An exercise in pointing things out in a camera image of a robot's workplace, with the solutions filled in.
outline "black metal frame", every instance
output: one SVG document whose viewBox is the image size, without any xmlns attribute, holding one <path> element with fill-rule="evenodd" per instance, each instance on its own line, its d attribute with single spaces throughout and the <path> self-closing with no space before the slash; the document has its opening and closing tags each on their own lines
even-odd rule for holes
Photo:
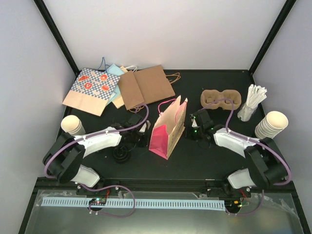
<svg viewBox="0 0 312 234">
<path fill-rule="evenodd" d="M 70 64 L 72 70 L 75 73 L 75 76 L 77 77 L 80 70 L 77 67 L 68 47 L 66 46 L 65 41 L 63 40 L 56 24 L 54 23 L 52 16 L 50 15 L 45 3 L 43 0 L 34 0 L 35 4 L 37 5 L 40 13 L 42 14 L 44 20 L 46 21 L 48 27 L 50 28 L 53 36 L 55 37 L 55 40 L 57 41 L 58 45 L 60 46 L 62 52 L 64 53 L 68 63 Z M 293 7 L 293 5 L 295 4 L 296 0 L 286 0 L 285 4 L 283 6 L 283 8 L 281 9 L 278 17 L 276 18 L 269 34 L 267 35 L 263 45 L 261 46 L 257 56 L 255 57 L 255 60 L 253 61 L 250 69 L 246 72 L 249 73 L 249 77 L 252 81 L 253 84 L 255 84 L 254 78 L 253 78 L 253 74 L 255 73 L 257 67 L 259 66 L 259 64 L 261 63 L 263 57 L 265 56 L 268 48 L 270 47 L 272 41 L 274 40 L 275 36 L 277 35 L 280 27 L 282 26 L 283 22 L 285 21 L 288 13 L 290 12 L 291 8 Z M 265 116 L 264 110 L 262 105 L 260 105 L 260 110 L 263 116 Z M 65 110 L 65 114 L 64 116 L 68 115 L 71 111 L 71 108 L 67 107 Z M 120 181 L 120 183 L 122 184 L 127 184 L 128 186 L 130 186 L 132 189 L 136 190 L 147 190 L 147 191 L 151 191 L 152 188 L 156 189 L 157 191 L 184 191 L 184 192 L 194 192 L 194 191 L 198 191 L 199 188 L 205 187 L 205 182 L 198 182 L 196 185 L 194 185 L 193 183 L 189 183 L 189 181 L 179 181 L 179 183 L 170 183 L 170 185 L 166 184 L 166 183 L 160 183 L 157 181 L 154 181 L 151 183 L 140 183 L 140 181 L 131 181 L 131 180 L 126 180 L 126 181 Z M 23 222 L 21 224 L 20 227 L 20 231 L 19 233 L 22 234 L 25 232 L 26 230 L 26 226 L 37 196 L 37 192 L 38 190 L 59 190 L 59 189 L 64 189 L 64 190 L 76 190 L 77 186 L 74 183 L 68 183 L 68 184 L 59 184 L 56 180 L 50 180 L 47 178 L 38 178 L 37 182 L 35 184 L 33 193 L 31 195 Z M 295 207 L 298 213 L 298 216 L 300 218 L 300 222 L 302 225 L 302 228 L 304 230 L 304 233 L 311 233 L 307 220 L 304 216 L 304 212 L 300 203 L 300 200 L 298 198 L 298 194 L 296 192 L 295 186 L 293 183 L 290 183 L 286 186 L 281 187 L 277 187 L 277 186 L 273 186 L 272 188 L 270 188 L 269 190 L 266 190 L 266 192 L 268 193 L 290 193 L 292 194 L 292 198 L 293 201 L 295 203 Z"/>
</svg>

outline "checkered pattern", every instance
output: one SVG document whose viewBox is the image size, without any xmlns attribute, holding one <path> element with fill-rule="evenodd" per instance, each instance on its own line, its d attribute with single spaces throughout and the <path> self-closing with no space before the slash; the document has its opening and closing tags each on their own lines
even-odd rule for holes
<svg viewBox="0 0 312 234">
<path fill-rule="evenodd" d="M 104 74 L 108 76 L 108 78 L 105 81 L 100 79 L 100 77 Z M 79 79 L 82 76 L 88 76 L 89 78 L 79 81 Z M 119 80 L 120 80 L 120 77 L 118 76 L 108 74 L 106 72 L 99 72 L 97 70 L 92 70 L 89 68 L 83 68 L 70 90 L 79 92 L 82 94 L 87 94 L 96 98 L 109 100 Z M 92 87 L 90 89 L 85 88 L 85 85 L 87 83 L 92 84 Z M 109 90 L 108 91 L 102 90 L 103 85 L 107 85 L 109 87 Z"/>
</svg>

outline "black tabletop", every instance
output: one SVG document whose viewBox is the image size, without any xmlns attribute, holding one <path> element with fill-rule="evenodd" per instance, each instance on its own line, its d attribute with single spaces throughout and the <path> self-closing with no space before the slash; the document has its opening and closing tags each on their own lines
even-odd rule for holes
<svg viewBox="0 0 312 234">
<path fill-rule="evenodd" d="M 252 84 L 247 71 L 181 71 L 180 73 L 181 79 L 173 84 L 173 89 L 176 97 L 181 95 L 183 100 L 188 99 L 185 126 L 191 122 L 190 114 L 202 108 L 200 95 L 203 90 L 234 89 L 240 92 L 242 103 L 244 103 L 248 87 Z M 159 103 L 160 101 L 148 105 L 150 109 L 148 120 L 152 126 L 158 118 Z M 242 122 L 237 118 L 238 110 L 234 112 L 229 128 L 252 136 L 256 125 L 263 118 L 260 108 L 248 122 Z M 142 116 L 145 116 L 145 113 L 145 110 L 139 112 Z M 210 117 L 215 124 L 225 124 L 229 113 L 230 111 L 221 108 L 209 110 Z M 124 106 L 116 109 L 112 103 L 105 108 L 100 117 L 76 109 L 72 109 L 70 114 L 80 118 L 88 133 L 102 130 L 116 122 L 124 122 L 132 115 Z M 117 164 L 112 158 L 112 149 L 108 148 L 87 156 L 83 164 L 94 168 L 105 178 L 161 180 L 223 179 L 230 173 L 246 167 L 242 156 L 223 147 L 188 140 L 184 135 L 168 160 L 150 152 L 148 148 L 135 148 L 127 163 Z"/>
</svg>

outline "black frame post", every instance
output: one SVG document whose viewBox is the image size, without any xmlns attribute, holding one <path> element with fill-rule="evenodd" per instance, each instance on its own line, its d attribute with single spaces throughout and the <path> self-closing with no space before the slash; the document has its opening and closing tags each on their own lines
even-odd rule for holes
<svg viewBox="0 0 312 234">
<path fill-rule="evenodd" d="M 255 57 L 252 66 L 249 69 L 251 75 L 254 74 L 257 67 L 259 66 L 260 62 L 262 61 L 263 57 L 265 56 L 268 48 L 270 47 L 272 41 L 274 40 L 276 34 L 278 33 L 279 29 L 281 28 L 282 24 L 284 23 L 288 13 L 291 11 L 293 5 L 295 4 L 296 0 L 286 0 L 282 10 L 280 11 L 278 17 L 276 18 L 267 38 L 265 38 L 264 43 L 262 44 L 257 56 Z"/>
<path fill-rule="evenodd" d="M 40 13 L 42 14 L 45 22 L 47 23 L 50 31 L 52 32 L 55 40 L 57 41 L 60 49 L 62 50 L 63 54 L 65 55 L 69 65 L 71 66 L 72 70 L 74 71 L 75 76 L 78 76 L 78 74 L 80 73 L 80 70 L 78 69 L 71 53 L 69 52 L 69 49 L 67 48 L 67 45 L 65 44 L 65 41 L 63 40 L 56 24 L 54 23 L 54 20 L 52 19 L 52 16 L 50 15 L 48 8 L 44 4 L 43 0 L 34 0 L 34 2 L 37 5 L 37 8 L 39 9 Z"/>
</svg>

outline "pink bag handle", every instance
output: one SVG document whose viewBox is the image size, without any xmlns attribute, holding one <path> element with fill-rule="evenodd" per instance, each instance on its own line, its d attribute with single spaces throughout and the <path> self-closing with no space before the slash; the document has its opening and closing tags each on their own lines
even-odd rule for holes
<svg viewBox="0 0 312 234">
<path fill-rule="evenodd" d="M 179 109 L 177 110 L 177 112 L 176 112 L 176 114 L 175 114 L 175 123 L 176 123 L 176 115 L 180 112 L 180 108 L 181 108 L 181 106 L 182 106 L 184 103 L 187 103 L 187 101 L 182 102 L 182 104 L 180 105 Z"/>
<path fill-rule="evenodd" d="M 162 103 L 160 103 L 160 104 L 158 105 L 158 112 L 159 112 L 159 114 L 161 114 L 161 112 L 160 112 L 160 106 L 161 106 L 162 104 L 165 104 L 165 103 L 170 102 L 170 101 L 175 101 L 175 100 L 176 100 L 176 98 L 171 99 L 171 100 L 168 100 L 168 101 L 163 101 Z"/>
</svg>

